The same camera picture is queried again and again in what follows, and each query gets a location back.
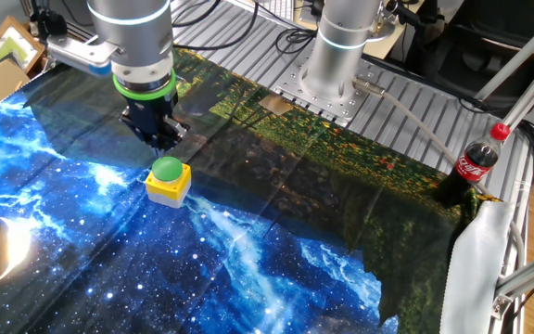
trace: green button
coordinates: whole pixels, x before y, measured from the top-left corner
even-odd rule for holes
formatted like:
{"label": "green button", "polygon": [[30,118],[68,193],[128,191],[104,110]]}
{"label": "green button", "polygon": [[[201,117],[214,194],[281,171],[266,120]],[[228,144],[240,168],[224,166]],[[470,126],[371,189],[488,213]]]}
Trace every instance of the green button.
{"label": "green button", "polygon": [[152,173],[162,182],[171,182],[183,174],[183,164],[174,157],[164,157],[152,165]]}

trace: red bottle cap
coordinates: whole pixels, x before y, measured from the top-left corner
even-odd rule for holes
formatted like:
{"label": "red bottle cap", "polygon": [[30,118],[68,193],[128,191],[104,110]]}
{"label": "red bottle cap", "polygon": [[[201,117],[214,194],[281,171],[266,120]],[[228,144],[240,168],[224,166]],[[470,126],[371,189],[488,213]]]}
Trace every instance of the red bottle cap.
{"label": "red bottle cap", "polygon": [[506,140],[510,134],[510,128],[502,123],[496,123],[492,128],[489,134],[496,140]]}

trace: green ring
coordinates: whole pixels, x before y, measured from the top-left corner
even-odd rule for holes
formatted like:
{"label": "green ring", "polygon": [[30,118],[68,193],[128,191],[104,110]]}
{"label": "green ring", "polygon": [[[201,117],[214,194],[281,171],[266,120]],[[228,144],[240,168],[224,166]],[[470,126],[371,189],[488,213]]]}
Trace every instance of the green ring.
{"label": "green ring", "polygon": [[172,89],[176,87],[176,74],[174,73],[174,69],[172,69],[171,80],[168,82],[168,84],[157,92],[152,93],[135,93],[132,91],[128,91],[127,89],[125,89],[125,87],[121,85],[121,83],[119,83],[119,80],[117,80],[117,77],[114,74],[112,76],[112,82],[115,84],[115,88],[117,88],[121,95],[134,100],[149,101],[169,94]]}

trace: chair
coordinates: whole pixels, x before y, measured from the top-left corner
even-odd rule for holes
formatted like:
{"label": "chair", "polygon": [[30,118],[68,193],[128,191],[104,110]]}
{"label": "chair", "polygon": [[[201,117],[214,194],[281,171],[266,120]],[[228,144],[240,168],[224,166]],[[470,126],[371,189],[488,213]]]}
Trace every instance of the chair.
{"label": "chair", "polygon": [[[436,14],[423,4],[420,15]],[[534,0],[465,0],[442,35],[416,30],[405,67],[462,96],[474,96],[534,35]],[[508,108],[534,79],[534,55],[486,99]]]}

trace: metal mounting plate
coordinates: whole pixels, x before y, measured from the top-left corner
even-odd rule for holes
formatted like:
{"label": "metal mounting plate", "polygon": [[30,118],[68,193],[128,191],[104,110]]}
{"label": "metal mounting plate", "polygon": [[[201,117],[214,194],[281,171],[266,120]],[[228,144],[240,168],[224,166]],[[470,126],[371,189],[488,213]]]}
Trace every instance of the metal mounting plate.
{"label": "metal mounting plate", "polygon": [[[286,71],[275,81],[273,90],[275,93],[294,101],[296,104],[325,117],[328,120],[336,120],[339,125],[346,125],[356,115],[363,101],[368,97],[362,91],[353,87],[347,89],[353,90],[349,97],[331,101],[318,95],[311,94],[300,83],[300,71],[304,63],[309,59],[312,49],[305,48],[294,59]],[[360,62],[357,75],[362,78],[372,76],[366,68],[362,68],[363,61]]]}

